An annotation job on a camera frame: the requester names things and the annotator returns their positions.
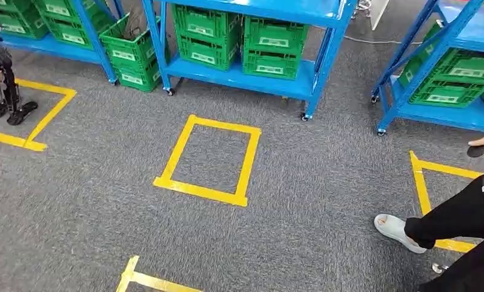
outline cable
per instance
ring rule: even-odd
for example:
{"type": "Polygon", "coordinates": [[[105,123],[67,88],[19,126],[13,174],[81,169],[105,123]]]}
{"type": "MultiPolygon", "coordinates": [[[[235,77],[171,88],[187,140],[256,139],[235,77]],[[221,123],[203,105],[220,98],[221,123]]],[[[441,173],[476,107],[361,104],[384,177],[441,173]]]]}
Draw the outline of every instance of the cable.
{"type": "MultiPolygon", "coordinates": [[[[347,38],[348,40],[356,41],[357,43],[365,43],[365,44],[401,44],[400,41],[369,41],[369,40],[361,40],[359,38],[353,38],[351,36],[345,35],[344,38],[347,38]]],[[[412,44],[421,44],[422,42],[416,41],[413,42],[412,44]]]]}

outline blue shelf board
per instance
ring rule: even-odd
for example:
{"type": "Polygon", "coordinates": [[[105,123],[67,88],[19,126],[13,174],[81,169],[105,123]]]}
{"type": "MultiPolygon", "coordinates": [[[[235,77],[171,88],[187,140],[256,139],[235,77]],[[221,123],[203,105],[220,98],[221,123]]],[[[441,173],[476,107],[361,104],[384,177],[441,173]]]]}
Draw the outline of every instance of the blue shelf board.
{"type": "Polygon", "coordinates": [[[299,65],[295,80],[246,75],[242,72],[239,59],[229,70],[220,71],[180,58],[176,54],[172,62],[164,69],[167,74],[189,79],[211,82],[230,87],[260,91],[278,96],[309,101],[312,99],[314,84],[314,62],[303,60],[299,65]]]}
{"type": "Polygon", "coordinates": [[[71,44],[57,41],[51,34],[45,35],[40,40],[23,38],[20,36],[0,33],[3,38],[3,45],[20,50],[29,50],[55,57],[62,57],[87,63],[102,64],[100,57],[93,50],[84,49],[71,44]]]}
{"type": "MultiPolygon", "coordinates": [[[[397,76],[392,76],[390,81],[392,94],[395,97],[400,97],[403,92],[403,87],[397,82],[397,76]]],[[[481,98],[477,98],[466,108],[414,105],[405,102],[400,107],[398,116],[420,122],[436,123],[438,125],[484,132],[484,102],[481,98]]]]}
{"type": "MultiPolygon", "coordinates": [[[[446,23],[450,23],[458,16],[465,4],[466,2],[461,4],[439,1],[435,11],[446,23]]],[[[484,52],[484,7],[479,8],[458,37],[451,42],[451,46],[484,52]]]]}
{"type": "Polygon", "coordinates": [[[339,0],[168,0],[167,2],[261,16],[298,23],[333,26],[339,0]]]}

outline blue metal shelf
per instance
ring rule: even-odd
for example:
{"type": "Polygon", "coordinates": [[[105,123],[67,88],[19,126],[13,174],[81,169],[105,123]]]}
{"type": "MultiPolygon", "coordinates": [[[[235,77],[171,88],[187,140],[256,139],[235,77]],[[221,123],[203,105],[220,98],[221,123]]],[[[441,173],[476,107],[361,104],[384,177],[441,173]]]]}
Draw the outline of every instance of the blue metal shelf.
{"type": "Polygon", "coordinates": [[[0,33],[0,37],[3,38],[3,44],[5,46],[13,47],[15,49],[29,50],[36,53],[63,57],[76,61],[84,61],[87,63],[101,64],[100,57],[95,51],[73,46],[71,44],[61,43],[51,34],[47,34],[40,40],[22,38],[20,36],[8,35],[6,33],[0,33]]]}
{"type": "MultiPolygon", "coordinates": [[[[439,2],[435,11],[449,23],[457,18],[464,4],[439,2]]],[[[477,11],[458,37],[452,40],[451,46],[484,52],[484,8],[477,11]]]]}
{"type": "Polygon", "coordinates": [[[438,60],[452,47],[484,52],[484,0],[470,0],[462,4],[448,4],[439,0],[428,0],[417,19],[409,28],[403,42],[390,60],[372,93],[372,102],[382,101],[384,115],[377,125],[378,134],[384,134],[396,117],[436,123],[469,130],[484,131],[484,103],[480,98],[466,108],[445,108],[440,106],[413,105],[408,102],[418,86],[430,74],[438,60]],[[423,24],[432,13],[439,13],[446,25],[430,39],[425,40],[414,52],[407,49],[423,24]],[[393,73],[412,56],[427,46],[433,46],[430,56],[418,72],[403,88],[393,73]],[[392,99],[387,98],[385,87],[391,86],[392,99]]]}
{"type": "MultiPolygon", "coordinates": [[[[114,73],[113,67],[109,62],[109,58],[105,53],[105,49],[100,42],[95,28],[89,20],[86,10],[82,4],[82,0],[71,0],[74,7],[79,14],[79,18],[82,22],[82,26],[86,30],[88,38],[93,44],[93,50],[83,49],[78,46],[72,46],[70,44],[64,44],[58,42],[51,34],[47,34],[44,38],[40,40],[32,40],[29,38],[22,38],[19,36],[11,36],[7,34],[0,33],[0,36],[4,39],[4,45],[8,47],[14,47],[16,49],[29,50],[32,52],[38,52],[42,54],[48,54],[56,57],[68,58],[72,60],[100,64],[103,70],[107,74],[109,82],[116,82],[116,74],[114,73]]],[[[98,3],[103,9],[106,7],[102,3],[98,3]]],[[[121,0],[114,0],[114,7],[120,17],[123,16],[123,8],[121,0]]]]}
{"type": "MultiPolygon", "coordinates": [[[[394,98],[402,96],[403,87],[391,77],[391,93],[394,98]]],[[[440,106],[414,105],[405,103],[398,111],[398,117],[419,122],[484,131],[484,102],[478,98],[466,108],[444,108],[440,106]]]]}
{"type": "Polygon", "coordinates": [[[244,88],[287,96],[308,102],[304,118],[311,118],[320,100],[329,71],[337,55],[357,0],[170,0],[160,1],[161,22],[165,23],[166,4],[176,3],[205,9],[256,15],[305,24],[326,26],[315,62],[302,61],[295,80],[245,75],[240,61],[226,72],[182,60],[177,55],[170,64],[164,57],[166,26],[158,28],[153,0],[142,0],[158,59],[163,89],[173,93],[170,76],[244,88]]]}
{"type": "Polygon", "coordinates": [[[186,61],[177,54],[166,68],[170,75],[211,82],[225,86],[261,91],[279,96],[288,96],[310,101],[314,83],[314,62],[303,60],[295,80],[284,80],[245,75],[240,60],[227,71],[219,71],[186,61]]]}
{"type": "Polygon", "coordinates": [[[297,23],[331,26],[338,22],[339,0],[171,0],[168,2],[261,16],[297,23]]]}

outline person's leg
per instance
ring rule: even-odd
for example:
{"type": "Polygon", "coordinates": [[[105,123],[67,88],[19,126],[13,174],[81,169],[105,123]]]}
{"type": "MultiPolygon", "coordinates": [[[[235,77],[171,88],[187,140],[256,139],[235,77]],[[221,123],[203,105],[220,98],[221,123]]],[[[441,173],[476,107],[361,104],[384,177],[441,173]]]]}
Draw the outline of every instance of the person's leg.
{"type": "Polygon", "coordinates": [[[422,218],[407,222],[387,214],[374,219],[379,232],[401,242],[415,253],[433,248],[435,240],[458,236],[484,238],[482,177],[422,218]]]}
{"type": "Polygon", "coordinates": [[[484,238],[484,195],[482,177],[443,202],[422,218],[408,218],[407,236],[423,248],[435,240],[458,236],[484,238]]]}
{"type": "Polygon", "coordinates": [[[420,292],[484,292],[484,241],[462,255],[440,277],[419,286],[420,292]]]}

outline yellow tape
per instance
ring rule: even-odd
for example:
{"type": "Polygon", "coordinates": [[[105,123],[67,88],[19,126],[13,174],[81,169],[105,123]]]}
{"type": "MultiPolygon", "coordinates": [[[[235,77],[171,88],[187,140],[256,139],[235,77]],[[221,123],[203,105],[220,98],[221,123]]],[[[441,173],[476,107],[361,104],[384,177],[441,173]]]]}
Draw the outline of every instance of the yellow tape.
{"type": "Polygon", "coordinates": [[[192,133],[194,124],[195,124],[195,115],[191,114],[188,117],[188,121],[184,125],[183,131],[181,132],[179,139],[177,139],[177,143],[175,144],[174,150],[170,155],[170,159],[168,159],[168,163],[166,164],[166,167],[163,170],[163,174],[161,175],[162,179],[169,181],[170,178],[172,177],[172,174],[174,173],[174,170],[177,166],[177,162],[179,161],[181,154],[183,154],[184,146],[186,146],[188,138],[192,133]]]}
{"type": "Polygon", "coordinates": [[[43,151],[47,147],[46,144],[37,143],[35,141],[27,141],[23,138],[14,137],[3,133],[0,133],[0,142],[33,151],[43,151]]]}
{"type": "Polygon", "coordinates": [[[125,271],[122,273],[122,279],[116,287],[116,292],[125,292],[127,290],[129,282],[136,282],[140,285],[164,292],[201,292],[197,289],[189,288],[179,285],[177,283],[172,283],[166,280],[158,279],[156,277],[135,272],[134,268],[136,268],[138,260],[138,255],[135,255],[129,259],[127,266],[125,267],[125,271]]]}
{"type": "MultiPolygon", "coordinates": [[[[463,176],[465,178],[477,178],[482,173],[474,172],[472,170],[460,169],[458,167],[438,164],[429,161],[419,160],[413,151],[410,151],[410,162],[412,163],[412,171],[414,172],[414,181],[416,183],[416,189],[419,198],[419,205],[421,206],[421,213],[423,215],[428,214],[432,210],[430,204],[430,197],[424,181],[423,169],[433,170],[436,172],[448,173],[450,175],[463,176]]],[[[445,239],[437,240],[435,247],[443,248],[450,251],[468,252],[475,247],[474,244],[468,242],[461,242],[458,240],[445,239]]]]}
{"type": "Polygon", "coordinates": [[[259,128],[239,125],[236,123],[219,122],[218,120],[204,119],[191,114],[183,127],[181,135],[177,139],[177,143],[175,144],[174,150],[170,155],[163,173],[161,176],[154,179],[153,185],[169,190],[175,190],[181,193],[187,193],[189,195],[200,196],[210,200],[245,207],[247,206],[247,198],[245,197],[245,193],[247,192],[247,185],[251,176],[251,170],[253,167],[254,157],[256,156],[256,149],[258,147],[260,135],[261,130],[259,128]],[[235,193],[221,192],[219,190],[209,189],[207,187],[195,186],[193,184],[172,180],[172,174],[174,173],[177,162],[184,151],[184,147],[186,146],[186,143],[192,133],[194,125],[203,125],[206,127],[250,134],[249,143],[245,152],[244,163],[242,164],[242,170],[240,171],[240,177],[238,179],[235,193]]]}
{"type": "Polygon", "coordinates": [[[46,114],[46,116],[41,119],[41,121],[35,126],[32,132],[29,134],[27,139],[23,139],[21,137],[14,137],[11,135],[0,133],[0,142],[13,145],[16,147],[26,148],[33,151],[43,151],[46,149],[47,145],[42,143],[34,142],[34,138],[39,135],[39,133],[48,125],[48,123],[73,99],[73,97],[77,94],[77,91],[69,88],[58,87],[54,85],[38,83],[28,80],[23,80],[20,78],[16,78],[17,84],[23,87],[33,88],[42,91],[49,91],[54,92],[57,94],[64,94],[64,98],[62,98],[53,109],[46,114]]]}
{"type": "Polygon", "coordinates": [[[207,187],[200,187],[193,184],[187,184],[185,182],[165,180],[163,178],[156,178],[153,183],[156,187],[163,187],[165,189],[174,190],[181,193],[187,193],[189,195],[200,196],[202,198],[221,201],[224,203],[230,203],[242,207],[247,206],[247,198],[245,193],[236,195],[233,193],[221,192],[219,190],[209,189],[207,187]]]}

